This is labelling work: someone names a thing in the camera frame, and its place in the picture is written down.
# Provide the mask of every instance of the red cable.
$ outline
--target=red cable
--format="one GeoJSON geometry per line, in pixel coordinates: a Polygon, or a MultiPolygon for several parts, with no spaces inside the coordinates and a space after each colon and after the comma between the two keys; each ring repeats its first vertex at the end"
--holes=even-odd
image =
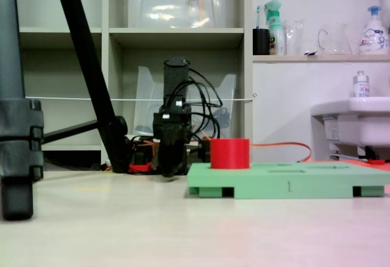
{"type": "Polygon", "coordinates": [[[311,158],[311,148],[309,145],[306,145],[305,143],[299,143],[299,142],[281,142],[281,143],[268,143],[268,144],[251,144],[252,147],[277,147],[277,146],[288,146],[288,145],[295,145],[295,146],[302,146],[307,149],[309,149],[309,155],[305,158],[302,159],[300,162],[307,162],[311,158]]]}

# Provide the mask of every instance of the toothbrush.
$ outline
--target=toothbrush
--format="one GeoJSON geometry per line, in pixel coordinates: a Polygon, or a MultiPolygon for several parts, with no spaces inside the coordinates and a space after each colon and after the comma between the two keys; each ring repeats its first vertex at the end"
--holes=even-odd
{"type": "Polygon", "coordinates": [[[257,22],[256,22],[256,29],[260,28],[260,6],[257,6],[257,22]]]}

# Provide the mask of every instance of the black cup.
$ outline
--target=black cup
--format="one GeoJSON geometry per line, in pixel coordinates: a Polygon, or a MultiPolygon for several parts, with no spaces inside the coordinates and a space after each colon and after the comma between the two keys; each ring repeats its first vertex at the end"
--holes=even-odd
{"type": "Polygon", "coordinates": [[[269,55],[269,30],[254,29],[253,32],[253,54],[269,55]]]}

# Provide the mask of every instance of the white sink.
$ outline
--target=white sink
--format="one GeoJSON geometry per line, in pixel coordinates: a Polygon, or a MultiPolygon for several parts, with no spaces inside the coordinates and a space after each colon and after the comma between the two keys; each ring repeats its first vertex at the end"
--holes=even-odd
{"type": "Polygon", "coordinates": [[[350,98],[311,108],[321,116],[327,140],[357,146],[390,146],[390,98],[350,98]]]}

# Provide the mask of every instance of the black tripod leg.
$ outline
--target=black tripod leg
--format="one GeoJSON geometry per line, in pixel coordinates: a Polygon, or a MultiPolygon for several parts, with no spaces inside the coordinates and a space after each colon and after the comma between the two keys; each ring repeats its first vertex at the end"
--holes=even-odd
{"type": "Polygon", "coordinates": [[[126,173],[129,170],[126,122],[115,117],[81,0],[61,0],[61,4],[96,118],[102,124],[99,132],[113,171],[126,173]]]}
{"type": "Polygon", "coordinates": [[[0,0],[0,184],[2,216],[33,214],[32,182],[43,177],[43,115],[24,98],[16,0],[0,0]]]}

